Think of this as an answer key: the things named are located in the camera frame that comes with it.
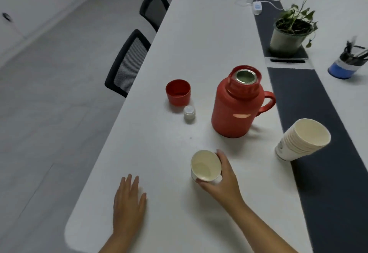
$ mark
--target pen holder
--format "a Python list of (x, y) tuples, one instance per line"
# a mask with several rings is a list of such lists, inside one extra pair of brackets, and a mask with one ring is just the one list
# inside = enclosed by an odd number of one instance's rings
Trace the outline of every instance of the pen holder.
[(363, 51), (365, 48), (362, 46), (353, 46), (352, 52), (347, 53), (346, 48), (344, 52), (329, 68), (328, 72), (335, 78), (338, 79), (349, 79), (352, 75), (367, 61), (366, 59), (355, 58), (354, 55)]

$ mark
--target red cup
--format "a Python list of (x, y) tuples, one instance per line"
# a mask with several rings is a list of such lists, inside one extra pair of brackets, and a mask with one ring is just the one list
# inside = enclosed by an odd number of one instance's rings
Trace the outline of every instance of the red cup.
[(190, 84), (185, 80), (173, 80), (166, 86), (166, 94), (170, 104), (184, 107), (190, 101)]

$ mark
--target black mesh chair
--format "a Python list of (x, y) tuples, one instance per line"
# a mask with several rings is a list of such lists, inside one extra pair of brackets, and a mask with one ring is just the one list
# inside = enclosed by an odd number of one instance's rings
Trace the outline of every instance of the black mesh chair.
[(138, 30), (126, 40), (111, 67), (105, 86), (127, 97), (151, 44)]
[(139, 14), (151, 23), (157, 32), (168, 10), (167, 0), (144, 0), (140, 6)]

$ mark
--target gray floor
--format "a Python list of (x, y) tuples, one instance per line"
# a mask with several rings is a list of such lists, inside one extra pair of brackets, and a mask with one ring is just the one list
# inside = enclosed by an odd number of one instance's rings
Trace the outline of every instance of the gray floor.
[(0, 252), (73, 252), (65, 224), (124, 103), (104, 80), (135, 28), (156, 34), (142, 1), (88, 0), (0, 69)]

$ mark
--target white paper cup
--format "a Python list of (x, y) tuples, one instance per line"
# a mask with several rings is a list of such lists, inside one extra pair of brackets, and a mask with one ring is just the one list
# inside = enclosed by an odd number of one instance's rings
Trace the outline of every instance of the white paper cup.
[(209, 150), (200, 150), (196, 152), (191, 160), (191, 176), (194, 180), (197, 178), (212, 182), (221, 177), (221, 161), (218, 156)]
[(331, 141), (330, 132), (313, 119), (297, 120), (275, 148), (278, 158), (292, 161), (325, 147)]

